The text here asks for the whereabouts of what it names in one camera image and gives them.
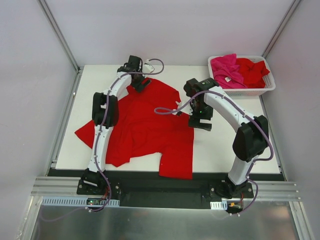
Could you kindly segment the white perforated plastic basket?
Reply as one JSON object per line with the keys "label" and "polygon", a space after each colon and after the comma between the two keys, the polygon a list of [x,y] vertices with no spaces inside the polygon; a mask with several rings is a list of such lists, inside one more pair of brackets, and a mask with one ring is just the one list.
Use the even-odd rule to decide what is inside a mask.
{"label": "white perforated plastic basket", "polygon": [[[222,56],[211,56],[208,58],[208,70],[211,78],[214,78],[212,68],[210,66],[210,60],[216,57]],[[272,91],[276,88],[274,77],[271,73],[270,67],[267,64],[266,60],[262,56],[257,55],[237,55],[237,58],[246,58],[251,60],[254,63],[264,61],[265,66],[270,71],[270,73],[263,77],[265,82],[264,88],[245,88],[245,89],[224,89],[223,90],[230,96],[260,96],[267,91]]]}

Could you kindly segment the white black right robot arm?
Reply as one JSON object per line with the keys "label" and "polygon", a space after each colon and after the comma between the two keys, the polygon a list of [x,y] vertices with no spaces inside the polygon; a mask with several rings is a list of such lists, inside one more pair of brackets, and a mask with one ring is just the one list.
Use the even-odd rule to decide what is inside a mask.
{"label": "white black right robot arm", "polygon": [[217,111],[234,129],[232,149],[235,159],[225,181],[219,184],[216,195],[231,199],[242,193],[254,162],[270,148],[269,123],[265,116],[254,116],[241,108],[213,78],[188,80],[183,87],[190,98],[189,127],[210,131],[210,120]]}

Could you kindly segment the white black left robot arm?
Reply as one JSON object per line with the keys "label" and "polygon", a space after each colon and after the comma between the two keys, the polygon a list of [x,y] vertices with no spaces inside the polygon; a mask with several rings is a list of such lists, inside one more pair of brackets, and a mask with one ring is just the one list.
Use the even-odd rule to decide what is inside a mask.
{"label": "white black left robot arm", "polygon": [[113,83],[103,92],[96,92],[92,100],[92,120],[94,139],[92,153],[87,169],[83,172],[77,187],[79,195],[108,194],[110,187],[106,181],[106,154],[113,128],[119,120],[119,100],[132,86],[142,92],[151,82],[146,76],[155,68],[149,61],[143,62],[140,57],[131,55],[123,66],[119,67]]}

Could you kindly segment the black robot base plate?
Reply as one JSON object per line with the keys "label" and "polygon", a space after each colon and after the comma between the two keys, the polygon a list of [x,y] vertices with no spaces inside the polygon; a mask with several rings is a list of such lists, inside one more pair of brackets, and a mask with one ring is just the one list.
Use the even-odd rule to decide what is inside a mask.
{"label": "black robot base plate", "polygon": [[209,209],[211,202],[251,200],[251,183],[232,187],[225,173],[194,173],[192,179],[159,176],[157,172],[106,170],[103,175],[85,170],[78,195],[107,195],[122,207]]}

